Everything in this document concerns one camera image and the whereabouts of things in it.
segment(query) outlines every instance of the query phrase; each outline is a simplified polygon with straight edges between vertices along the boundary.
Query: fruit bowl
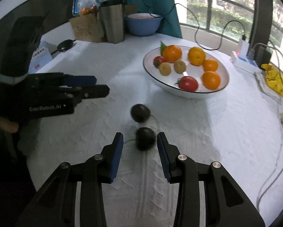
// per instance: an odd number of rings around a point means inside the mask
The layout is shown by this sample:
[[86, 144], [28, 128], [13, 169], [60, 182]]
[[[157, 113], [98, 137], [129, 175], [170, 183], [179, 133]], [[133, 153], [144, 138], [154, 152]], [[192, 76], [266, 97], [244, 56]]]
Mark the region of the fruit bowl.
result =
[[[220, 76], [221, 82], [217, 89], [210, 90], [207, 89], [203, 84], [201, 77], [204, 73], [202, 66], [193, 66], [188, 61], [188, 52], [191, 47], [186, 46], [179, 46], [182, 50], [182, 57], [181, 60], [185, 62], [187, 69], [183, 74], [178, 74], [174, 71], [173, 63], [168, 63], [171, 66], [172, 72], [168, 76], [162, 76], [159, 72], [159, 70], [153, 65], [153, 59], [156, 56], [160, 55], [160, 48], [156, 48], [151, 50], [149, 53], [147, 53], [143, 60], [144, 69], [149, 74], [150, 79], [152, 82], [159, 86], [162, 90], [168, 91], [171, 94], [182, 96], [185, 98], [209, 98], [214, 96], [217, 93], [220, 93], [222, 90], [224, 90], [227, 85], [229, 84], [229, 73], [227, 69], [224, 67], [224, 65], [216, 59], [214, 56], [206, 53], [206, 59], [215, 59], [218, 62], [218, 69], [216, 70], [216, 73]], [[186, 90], [182, 90], [178, 87], [176, 84], [178, 82], [178, 79], [182, 78], [183, 76], [191, 76], [195, 78], [199, 84], [198, 89], [195, 92], [189, 92]]]

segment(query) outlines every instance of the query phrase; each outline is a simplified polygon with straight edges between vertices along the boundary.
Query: yellow package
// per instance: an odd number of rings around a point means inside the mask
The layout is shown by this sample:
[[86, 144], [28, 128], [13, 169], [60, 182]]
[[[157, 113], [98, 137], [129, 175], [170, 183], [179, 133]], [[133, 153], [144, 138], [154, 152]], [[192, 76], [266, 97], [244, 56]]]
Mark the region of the yellow package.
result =
[[262, 68], [265, 69], [267, 72], [267, 85], [283, 97], [283, 74], [281, 73], [280, 76], [279, 71], [273, 65], [262, 64]]

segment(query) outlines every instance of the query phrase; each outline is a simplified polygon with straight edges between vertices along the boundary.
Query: metal screw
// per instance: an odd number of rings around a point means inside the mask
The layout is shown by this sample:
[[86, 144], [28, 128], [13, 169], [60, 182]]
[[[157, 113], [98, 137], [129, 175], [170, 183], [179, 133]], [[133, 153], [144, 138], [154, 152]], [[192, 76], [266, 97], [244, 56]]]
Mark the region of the metal screw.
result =
[[178, 156], [178, 159], [179, 159], [179, 160], [186, 160], [187, 157], [186, 157], [186, 155], [184, 155], [184, 154], [180, 154], [180, 155]]
[[62, 169], [66, 169], [66, 168], [68, 168], [69, 167], [69, 163], [68, 162], [63, 162], [63, 163], [61, 163], [61, 165], [60, 165], [60, 167], [62, 168]]
[[219, 162], [217, 162], [217, 161], [214, 161], [214, 162], [212, 163], [212, 166], [215, 167], [215, 168], [220, 168], [220, 167], [221, 167], [221, 164], [220, 164]]
[[96, 154], [96, 155], [94, 155], [94, 159], [95, 160], [101, 160], [101, 159], [103, 159], [103, 156], [101, 154]]

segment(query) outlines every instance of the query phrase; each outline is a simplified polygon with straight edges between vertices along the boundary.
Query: black ball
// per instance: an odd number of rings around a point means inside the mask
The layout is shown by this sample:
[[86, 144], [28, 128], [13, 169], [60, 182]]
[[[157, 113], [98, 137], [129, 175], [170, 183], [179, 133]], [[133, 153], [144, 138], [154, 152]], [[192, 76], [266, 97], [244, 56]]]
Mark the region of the black ball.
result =
[[143, 123], [150, 117], [150, 109], [143, 104], [136, 104], [131, 108], [131, 117], [137, 123]]
[[139, 128], [136, 131], [136, 146], [138, 150], [145, 151], [153, 147], [155, 143], [155, 133], [147, 127]]

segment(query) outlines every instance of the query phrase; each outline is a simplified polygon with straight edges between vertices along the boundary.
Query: blue plastic basin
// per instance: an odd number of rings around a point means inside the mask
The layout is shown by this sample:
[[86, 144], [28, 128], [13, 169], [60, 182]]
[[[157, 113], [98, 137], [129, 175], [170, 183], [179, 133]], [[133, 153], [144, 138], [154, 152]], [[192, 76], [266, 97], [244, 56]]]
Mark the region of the blue plastic basin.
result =
[[126, 23], [131, 34], [145, 37], [157, 31], [162, 18], [162, 16], [157, 14], [134, 13], [126, 16]]

